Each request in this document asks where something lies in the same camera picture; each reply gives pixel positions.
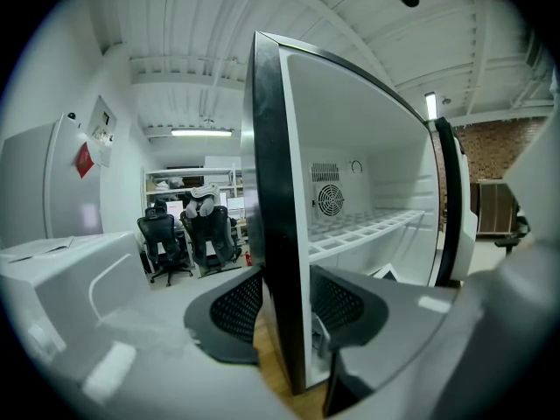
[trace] fluorescent light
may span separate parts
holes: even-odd
[[[228,129],[172,129],[171,134],[175,137],[231,137]]]
[[[426,106],[428,106],[428,119],[435,120],[438,118],[438,102],[436,101],[436,94],[426,94]]]

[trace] office chair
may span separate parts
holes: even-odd
[[[192,219],[182,212],[181,222],[191,237],[193,260],[206,269],[204,274],[200,272],[202,277],[220,272],[228,261],[237,261],[242,249],[237,247],[237,240],[232,238],[227,208],[215,206],[208,216]],[[207,255],[208,241],[212,243],[215,255]]]
[[[167,286],[171,286],[173,272],[187,272],[191,276],[193,273],[185,266],[185,251],[179,246],[175,238],[174,219],[172,214],[168,214],[162,207],[146,208],[143,218],[138,218],[136,222],[146,240],[146,255],[156,266],[161,268],[150,279],[154,283],[154,278],[167,274]],[[165,254],[160,255],[158,244],[162,243]]]

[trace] fan vent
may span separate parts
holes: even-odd
[[[339,166],[336,164],[312,164],[311,180],[313,182],[339,182]]]
[[[318,193],[318,207],[327,216],[339,214],[344,204],[342,191],[336,185],[325,185]]]

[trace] brick wall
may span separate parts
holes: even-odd
[[[481,179],[502,179],[506,170],[543,126],[543,119],[507,122],[482,122],[456,128],[469,161],[471,182]],[[433,135],[441,207],[446,201],[445,170],[438,133]]]

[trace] red tag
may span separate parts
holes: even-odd
[[[88,144],[84,143],[81,146],[78,158],[76,159],[76,168],[78,169],[78,173],[82,179],[84,179],[84,176],[88,173],[92,166],[94,166],[94,161],[89,155]]]

